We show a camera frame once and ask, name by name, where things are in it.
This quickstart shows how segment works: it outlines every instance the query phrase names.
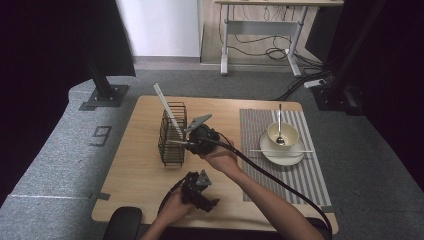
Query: white plate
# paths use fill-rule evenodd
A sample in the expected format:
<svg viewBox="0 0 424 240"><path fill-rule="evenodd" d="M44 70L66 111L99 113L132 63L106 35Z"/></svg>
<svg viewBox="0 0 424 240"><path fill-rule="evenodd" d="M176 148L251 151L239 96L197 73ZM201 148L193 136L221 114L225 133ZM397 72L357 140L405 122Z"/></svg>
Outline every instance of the white plate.
<svg viewBox="0 0 424 240"><path fill-rule="evenodd" d="M261 138L259 140L259 146L262 151L269 150L269 151L281 151L278 147L272 145L269 141L269 138L266 134L266 132L262 133ZM290 166L294 165L300 161L302 161L303 156L305 153L294 153L295 151L305 151L305 144L303 143L302 139L299 139L299 141L293 145L289 150L287 151L281 151L281 152L262 152L268 160L270 160L273 163L276 163L278 165L283 166Z"/></svg>

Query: white stick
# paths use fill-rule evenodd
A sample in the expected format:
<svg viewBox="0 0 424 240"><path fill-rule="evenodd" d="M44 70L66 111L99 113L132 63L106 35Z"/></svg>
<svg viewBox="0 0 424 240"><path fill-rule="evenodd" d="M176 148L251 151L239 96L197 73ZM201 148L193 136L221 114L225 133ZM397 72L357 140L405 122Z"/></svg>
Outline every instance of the white stick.
<svg viewBox="0 0 424 240"><path fill-rule="evenodd" d="M278 150L250 150L251 152L276 152L276 153L303 153L303 152L314 152L314 151L310 151L310 150L305 150L305 151L278 151Z"/></svg>
<svg viewBox="0 0 424 240"><path fill-rule="evenodd" d="M162 102L162 105L165 107L166 113L168 113L168 117L171 119L172 124L174 124L175 129L180 134L181 139L183 139L183 133L181 132L180 126L178 126L178 123L175 120L174 114L169 108L168 102L165 100L165 97L163 96L162 91L159 88L159 84L156 83L153 87L155 88L156 93L158 94L159 99Z"/></svg>

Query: white bowl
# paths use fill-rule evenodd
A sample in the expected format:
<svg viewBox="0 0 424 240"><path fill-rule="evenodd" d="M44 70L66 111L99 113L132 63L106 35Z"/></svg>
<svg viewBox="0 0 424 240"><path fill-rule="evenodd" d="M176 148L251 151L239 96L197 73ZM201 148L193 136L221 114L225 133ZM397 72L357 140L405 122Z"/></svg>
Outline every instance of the white bowl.
<svg viewBox="0 0 424 240"><path fill-rule="evenodd" d="M278 122L271 123L271 125L268 126L267 135L271 144L281 149L288 149L299 141L299 133L296 128L283 122L281 123L281 137L284 140L284 144L277 143L277 138L279 136Z"/></svg>

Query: power strip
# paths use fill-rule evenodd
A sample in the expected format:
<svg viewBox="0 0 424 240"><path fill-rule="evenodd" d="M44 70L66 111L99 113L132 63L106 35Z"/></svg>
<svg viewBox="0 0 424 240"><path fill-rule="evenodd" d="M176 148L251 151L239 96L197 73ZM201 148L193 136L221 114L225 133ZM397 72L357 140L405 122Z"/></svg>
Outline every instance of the power strip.
<svg viewBox="0 0 424 240"><path fill-rule="evenodd" d="M325 84L327 84L327 82L325 82L324 79L318 79L318 80L305 82L303 85L305 86L305 88L311 88L311 87L316 87L316 86L325 85Z"/></svg>

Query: human arm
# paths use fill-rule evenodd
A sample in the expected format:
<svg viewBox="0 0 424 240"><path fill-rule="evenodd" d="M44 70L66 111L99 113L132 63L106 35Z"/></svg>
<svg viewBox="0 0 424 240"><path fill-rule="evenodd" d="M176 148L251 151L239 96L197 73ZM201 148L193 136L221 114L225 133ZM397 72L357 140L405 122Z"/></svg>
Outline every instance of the human arm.
<svg viewBox="0 0 424 240"><path fill-rule="evenodd" d="M323 239L292 204L246 175L238 166L234 153L218 146L210 154L200 157L239 185L285 239Z"/></svg>
<svg viewBox="0 0 424 240"><path fill-rule="evenodd" d="M181 188L171 193L157 218L153 221L140 240L159 239L165 229L182 219L192 208L191 203L184 204L181 200Z"/></svg>

